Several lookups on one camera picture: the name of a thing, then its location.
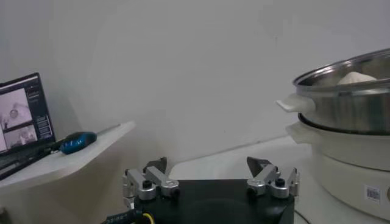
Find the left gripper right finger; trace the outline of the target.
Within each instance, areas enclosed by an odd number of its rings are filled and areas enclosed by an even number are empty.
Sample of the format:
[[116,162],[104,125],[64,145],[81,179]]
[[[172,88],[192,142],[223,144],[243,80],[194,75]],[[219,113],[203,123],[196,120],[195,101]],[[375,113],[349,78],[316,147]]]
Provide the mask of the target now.
[[270,194],[277,199],[299,195],[300,173],[295,167],[280,170],[269,160],[250,156],[246,161],[252,174],[246,181],[248,194],[254,197]]

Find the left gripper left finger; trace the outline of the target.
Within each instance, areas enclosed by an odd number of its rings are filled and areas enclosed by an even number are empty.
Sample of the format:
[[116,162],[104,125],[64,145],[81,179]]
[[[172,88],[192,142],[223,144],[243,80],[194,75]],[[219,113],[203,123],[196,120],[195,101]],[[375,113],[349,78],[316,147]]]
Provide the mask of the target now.
[[135,207],[135,199],[152,201],[157,193],[163,198],[176,200],[180,195],[178,180],[170,179],[166,174],[167,157],[149,161],[140,172],[126,169],[122,175],[122,198],[128,208]]

